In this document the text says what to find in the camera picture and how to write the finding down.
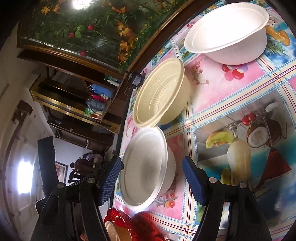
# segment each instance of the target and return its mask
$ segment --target framed picture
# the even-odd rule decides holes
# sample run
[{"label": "framed picture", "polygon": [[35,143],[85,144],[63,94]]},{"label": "framed picture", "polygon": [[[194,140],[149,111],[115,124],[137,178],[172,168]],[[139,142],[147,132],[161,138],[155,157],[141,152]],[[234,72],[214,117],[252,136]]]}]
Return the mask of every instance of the framed picture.
[{"label": "framed picture", "polygon": [[56,161],[57,177],[61,183],[66,182],[68,166]]}]

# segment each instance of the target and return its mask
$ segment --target wall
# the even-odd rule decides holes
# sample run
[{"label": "wall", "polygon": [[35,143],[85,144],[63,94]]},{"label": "wall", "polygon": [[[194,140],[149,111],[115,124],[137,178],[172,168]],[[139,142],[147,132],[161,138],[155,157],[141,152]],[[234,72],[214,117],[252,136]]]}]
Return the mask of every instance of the wall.
[{"label": "wall", "polygon": [[69,166],[66,178],[66,185],[69,185],[67,181],[69,180],[69,174],[72,171],[70,163],[79,159],[85,148],[54,138],[54,149],[56,151],[56,161]]}]

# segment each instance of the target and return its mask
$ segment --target bright light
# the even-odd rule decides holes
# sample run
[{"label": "bright light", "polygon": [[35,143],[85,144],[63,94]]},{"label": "bright light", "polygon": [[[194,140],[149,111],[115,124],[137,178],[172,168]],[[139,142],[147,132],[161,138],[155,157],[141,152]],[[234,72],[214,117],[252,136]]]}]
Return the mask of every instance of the bright light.
[{"label": "bright light", "polygon": [[21,161],[17,169],[17,191],[19,194],[31,192],[34,166]]},{"label": "bright light", "polygon": [[73,0],[72,5],[73,8],[80,10],[83,8],[88,8],[91,1],[92,0]]}]

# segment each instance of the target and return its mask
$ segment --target metal screw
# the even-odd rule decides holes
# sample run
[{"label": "metal screw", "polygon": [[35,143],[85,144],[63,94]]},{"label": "metal screw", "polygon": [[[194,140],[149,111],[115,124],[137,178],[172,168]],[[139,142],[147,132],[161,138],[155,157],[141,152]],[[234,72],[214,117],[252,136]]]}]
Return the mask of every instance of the metal screw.
[{"label": "metal screw", "polygon": [[65,187],[65,184],[64,184],[64,183],[59,183],[59,184],[57,185],[57,188],[59,188],[59,189],[64,188],[64,187]]},{"label": "metal screw", "polygon": [[247,188],[247,185],[245,183],[240,183],[239,186],[243,189]]},{"label": "metal screw", "polygon": [[88,183],[94,183],[95,182],[95,178],[94,177],[90,177],[89,179],[87,179]]},{"label": "metal screw", "polygon": [[217,182],[217,179],[214,178],[214,177],[210,177],[210,178],[209,178],[209,181],[210,181],[211,183],[215,183],[215,182]]}]

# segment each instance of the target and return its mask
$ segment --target tablecloth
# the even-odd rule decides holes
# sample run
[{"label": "tablecloth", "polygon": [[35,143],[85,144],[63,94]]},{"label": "tablecloth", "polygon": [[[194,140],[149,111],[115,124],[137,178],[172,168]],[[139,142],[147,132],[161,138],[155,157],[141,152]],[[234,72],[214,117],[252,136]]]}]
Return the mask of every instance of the tablecloth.
[{"label": "tablecloth", "polygon": [[[184,48],[184,39],[190,28],[206,13],[227,4],[218,1],[186,24],[144,68],[151,71],[167,58],[183,61],[193,94],[181,114],[169,124],[160,126],[168,146],[176,159],[176,175],[171,188],[157,198],[144,214],[158,226],[165,239],[191,240],[197,230],[204,208],[194,200],[184,177],[181,161],[185,155],[192,157],[209,177],[221,179],[223,171],[230,170],[227,159],[228,144],[205,148],[207,138],[226,125],[242,120],[249,113],[258,113],[270,103],[277,103],[269,118],[273,122],[271,135],[277,138],[273,147],[277,158],[271,161],[268,145],[251,148],[250,186],[269,226],[273,240],[281,240],[296,218],[296,39],[279,16],[263,0],[252,1],[264,7],[269,15],[267,47],[255,61],[240,65],[219,64],[204,54],[193,54]],[[236,31],[232,26],[218,23],[225,34]],[[137,90],[133,92],[125,121],[120,156],[137,132],[132,111]],[[246,140],[247,126],[240,125],[237,134]],[[121,198],[117,181],[114,207],[129,215]],[[224,211],[217,239],[225,238],[229,204]]]}]

